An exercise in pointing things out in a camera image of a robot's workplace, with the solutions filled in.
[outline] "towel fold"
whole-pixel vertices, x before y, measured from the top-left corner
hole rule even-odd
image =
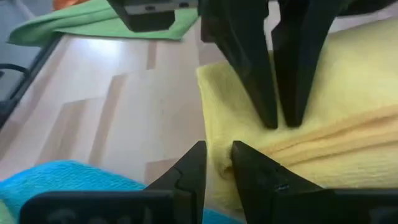
[[[12,224],[33,196],[52,190],[142,190],[144,184],[75,161],[55,161],[33,167],[0,182],[0,223]],[[241,222],[204,209],[204,224]]]
[[[303,125],[266,129],[226,62],[198,69],[214,178],[209,198],[239,209],[229,158],[241,140],[323,187],[398,187],[398,19],[331,34]]]
[[[14,29],[8,42],[17,45],[44,45],[53,32],[100,37],[180,40],[198,18],[196,9],[175,11],[169,30],[135,33],[130,31],[106,0],[90,0],[37,17]]]

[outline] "green towel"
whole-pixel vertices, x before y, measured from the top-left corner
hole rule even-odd
[[[101,37],[180,40],[197,18],[196,9],[181,9],[175,11],[175,22],[169,30],[135,33],[123,24],[106,0],[90,0],[27,21],[11,32],[8,42],[17,45],[41,46],[49,40],[52,32]]]
[[[8,208],[2,200],[0,200],[0,224],[11,224],[14,223],[14,219],[11,216]]]

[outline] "wooden floor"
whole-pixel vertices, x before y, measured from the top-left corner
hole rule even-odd
[[[339,19],[331,31],[392,16]],[[266,33],[279,20],[271,4]],[[59,159],[151,183],[205,139],[195,69],[224,60],[200,41],[65,35],[0,132],[0,180]]]

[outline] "blue towel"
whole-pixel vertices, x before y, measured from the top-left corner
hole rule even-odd
[[[75,161],[55,161],[33,167],[0,182],[0,199],[17,220],[31,197],[52,190],[142,190],[144,184]],[[218,212],[203,212],[203,223],[241,223]]]

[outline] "yellow towel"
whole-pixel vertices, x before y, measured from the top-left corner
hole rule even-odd
[[[398,19],[328,37],[298,129],[280,114],[279,128],[266,129],[227,62],[197,73],[210,203],[240,207],[229,158],[234,140],[323,187],[398,187]]]

